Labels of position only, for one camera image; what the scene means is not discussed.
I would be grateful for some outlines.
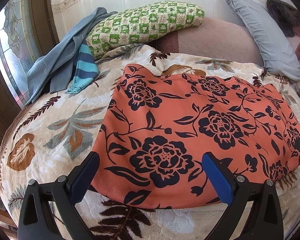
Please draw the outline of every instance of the silver bolt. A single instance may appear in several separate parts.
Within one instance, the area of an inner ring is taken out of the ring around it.
[[[28,185],[32,186],[36,182],[37,181],[35,179],[31,179],[31,180],[28,181]]]
[[[64,182],[66,180],[66,176],[65,175],[61,175],[59,178],[58,178],[58,181],[59,182]]]
[[[267,184],[268,184],[269,186],[272,186],[272,185],[273,185],[273,181],[270,180],[270,179],[267,179]]]
[[[241,175],[237,176],[237,181],[244,182],[244,176]]]

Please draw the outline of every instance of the striped fabric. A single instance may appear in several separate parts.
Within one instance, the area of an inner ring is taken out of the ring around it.
[[[98,66],[94,63],[93,56],[87,45],[86,40],[83,40],[78,55],[77,68],[71,87],[67,93],[78,94],[85,89],[98,76]]]

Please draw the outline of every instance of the orange fabric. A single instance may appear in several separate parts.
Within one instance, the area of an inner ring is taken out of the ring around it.
[[[93,151],[92,185],[141,208],[188,208],[218,201],[201,168],[212,152],[249,181],[277,181],[300,165],[300,124],[272,85],[237,77],[154,76],[129,64]]]

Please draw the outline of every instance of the green checkered pillow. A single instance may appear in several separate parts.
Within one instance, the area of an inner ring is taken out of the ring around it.
[[[95,59],[130,43],[156,40],[169,32],[202,24],[204,11],[195,4],[163,1],[113,14],[88,34]]]

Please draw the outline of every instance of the blue-gray sweater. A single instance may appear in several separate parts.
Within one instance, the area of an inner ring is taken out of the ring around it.
[[[98,7],[92,14],[74,26],[46,56],[40,57],[27,73],[30,100],[34,103],[51,79],[50,93],[66,89],[72,75],[73,59],[91,29],[103,19],[117,12],[107,13]]]

